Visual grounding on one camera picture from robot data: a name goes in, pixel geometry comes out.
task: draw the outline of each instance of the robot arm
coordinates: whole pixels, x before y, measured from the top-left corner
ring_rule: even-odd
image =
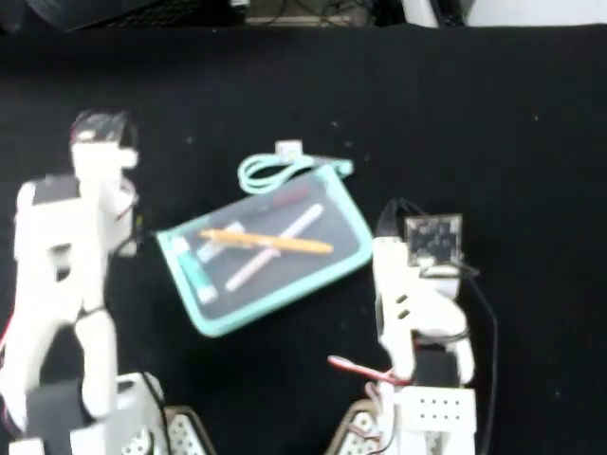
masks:
[[[10,454],[116,455],[143,428],[156,432],[162,447],[159,410],[142,378],[117,379],[116,330],[103,301],[109,257],[131,238],[137,202],[122,176],[137,164],[137,153],[122,147],[127,128],[124,115],[79,118],[74,174],[27,182],[19,191],[17,289],[0,346],[0,392],[25,437]],[[134,252],[132,243],[119,253]],[[83,347],[82,383],[41,385],[42,364],[64,326],[74,327]]]
[[[396,377],[406,380],[414,377],[416,342],[443,344],[455,353],[460,383],[468,384],[474,375],[468,322],[452,300],[459,279],[420,278],[408,254],[407,244],[398,237],[373,241],[379,342],[392,359]]]

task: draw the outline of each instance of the pencil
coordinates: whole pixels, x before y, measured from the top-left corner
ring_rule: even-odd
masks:
[[[249,234],[222,229],[207,229],[200,232],[202,237],[229,244],[240,244],[252,247],[262,246],[285,251],[299,251],[310,254],[328,254],[333,252],[333,246],[316,240],[295,239],[292,237],[276,237],[272,235]]]

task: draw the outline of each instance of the black tablecloth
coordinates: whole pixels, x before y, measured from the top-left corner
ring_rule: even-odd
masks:
[[[371,224],[396,195],[464,214],[467,260],[482,269],[501,323],[493,453],[598,453],[607,439],[605,45],[604,27],[2,40],[1,320],[14,294],[16,192],[70,170],[68,127],[82,109],[136,119],[134,180],[152,228],[242,197],[237,164],[276,139],[301,138],[308,153],[355,160],[347,186]],[[201,414],[220,455],[321,453],[363,382],[331,370],[326,356],[387,366],[368,267],[219,339],[189,323],[154,243],[113,264],[108,299],[122,338],[170,403]],[[462,304],[485,404],[488,328],[469,293]],[[60,337],[49,378],[78,372],[74,344]],[[133,368],[122,355],[120,371]]]

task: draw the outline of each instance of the white plastic part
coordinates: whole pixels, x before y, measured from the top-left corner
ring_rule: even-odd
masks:
[[[452,286],[449,289],[441,288],[436,280],[419,278],[419,269],[408,267],[407,255],[407,246],[396,237],[373,241],[373,273],[383,320],[379,342],[392,359],[395,375],[403,379],[414,375],[414,332],[427,337],[454,337],[468,329],[462,309],[444,295],[452,294],[459,283],[447,280]],[[460,382],[470,382],[474,357],[469,339],[445,347],[455,353]]]
[[[367,434],[378,434],[377,423],[369,412],[358,412],[351,423]],[[348,431],[336,455],[366,455],[378,448],[379,444],[376,440],[365,440],[355,432]]]
[[[37,438],[17,441],[9,446],[9,455],[45,455],[45,446]]]
[[[116,328],[105,311],[76,322],[76,337],[83,347],[83,404],[91,416],[109,415],[116,406],[118,360]]]
[[[304,156],[304,143],[298,139],[278,140],[274,145],[276,155],[285,163]]]
[[[84,354],[84,405],[101,419],[113,415],[117,406],[116,334],[99,310],[109,254],[131,236],[137,195],[121,171],[137,164],[137,153],[110,143],[77,143],[72,157],[80,197],[34,205],[36,182],[25,183],[17,196],[17,285],[0,392],[21,430],[28,422],[27,394],[40,383],[52,340],[62,327],[76,322],[81,310],[92,313],[76,324]],[[58,278],[66,268],[67,276]]]
[[[607,23],[607,0],[476,0],[470,27],[581,26]]]
[[[474,390],[405,387],[395,396],[402,407],[400,422],[411,431],[476,432]]]
[[[408,24],[437,28],[438,21],[434,15],[430,0],[401,0],[405,19]]]

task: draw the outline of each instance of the transparent pencil case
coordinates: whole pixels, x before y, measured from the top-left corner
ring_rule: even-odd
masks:
[[[306,239],[332,251],[239,247],[204,238],[201,231],[209,229]],[[338,280],[372,253],[371,231],[329,165],[156,236],[193,325],[209,337]]]

